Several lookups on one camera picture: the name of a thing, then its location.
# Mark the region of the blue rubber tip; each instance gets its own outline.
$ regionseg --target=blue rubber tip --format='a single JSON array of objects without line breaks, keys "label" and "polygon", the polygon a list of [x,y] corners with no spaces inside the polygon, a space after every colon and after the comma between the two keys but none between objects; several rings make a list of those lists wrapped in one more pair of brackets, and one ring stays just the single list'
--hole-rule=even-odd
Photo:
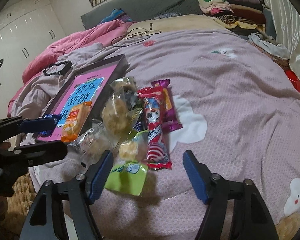
[{"label": "blue rubber tip", "polygon": [[203,181],[203,179],[200,176],[200,173],[198,171],[198,166],[196,163],[194,163],[195,157],[191,158],[190,154],[193,156],[193,154],[190,152],[184,152],[183,153],[183,166],[186,170],[186,173],[190,179],[191,185],[194,189],[195,194],[197,195],[197,198],[202,200],[204,204],[209,203],[209,197],[206,194],[206,184]]},{"label": "blue rubber tip", "polygon": [[113,155],[111,152],[109,152],[101,164],[98,172],[95,174],[95,177],[92,179],[91,191],[89,194],[89,199],[92,203],[98,200],[101,196],[102,190],[112,169],[113,160]]}]

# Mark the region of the purple snack wrapper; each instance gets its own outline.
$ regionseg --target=purple snack wrapper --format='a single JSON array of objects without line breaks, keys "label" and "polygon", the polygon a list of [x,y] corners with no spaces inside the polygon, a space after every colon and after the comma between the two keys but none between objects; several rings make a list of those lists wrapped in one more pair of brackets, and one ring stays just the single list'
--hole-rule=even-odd
[{"label": "purple snack wrapper", "polygon": [[174,108],[173,100],[171,93],[168,89],[170,85],[170,79],[163,79],[151,82],[153,87],[162,87],[164,95],[164,115],[163,115],[163,124],[162,130],[164,133],[169,133],[182,128],[182,124],[177,118],[177,114]]}]

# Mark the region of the cloud applique with smiley face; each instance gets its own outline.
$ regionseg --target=cloud applique with smiley face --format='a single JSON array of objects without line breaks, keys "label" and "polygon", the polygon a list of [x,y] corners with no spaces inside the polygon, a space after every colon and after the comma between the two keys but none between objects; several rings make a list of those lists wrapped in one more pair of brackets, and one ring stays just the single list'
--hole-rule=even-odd
[{"label": "cloud applique with smiley face", "polygon": [[290,183],[290,197],[284,205],[284,215],[289,216],[300,212],[300,178],[295,178]]},{"label": "cloud applique with smiley face", "polygon": [[190,102],[181,96],[174,96],[173,102],[183,128],[169,133],[169,151],[177,142],[195,143],[204,139],[207,132],[207,121],[201,114],[195,114]]}]

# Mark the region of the maroon folded clothing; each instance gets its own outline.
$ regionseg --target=maroon folded clothing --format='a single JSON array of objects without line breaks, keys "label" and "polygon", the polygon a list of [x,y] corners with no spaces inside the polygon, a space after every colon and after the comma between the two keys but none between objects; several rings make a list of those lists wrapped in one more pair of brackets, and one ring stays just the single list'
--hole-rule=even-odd
[{"label": "maroon folded clothing", "polygon": [[238,17],[246,18],[248,20],[252,20],[256,24],[263,24],[267,22],[264,14],[243,10],[243,9],[232,9],[232,10],[234,15]]}]

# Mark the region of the green snack package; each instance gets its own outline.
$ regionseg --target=green snack package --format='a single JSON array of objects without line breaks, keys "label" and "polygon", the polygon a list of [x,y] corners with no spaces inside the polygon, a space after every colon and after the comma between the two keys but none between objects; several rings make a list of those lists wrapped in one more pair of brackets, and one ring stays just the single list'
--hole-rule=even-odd
[{"label": "green snack package", "polygon": [[105,188],[139,196],[146,180],[148,166],[137,162],[117,164],[112,167]]}]

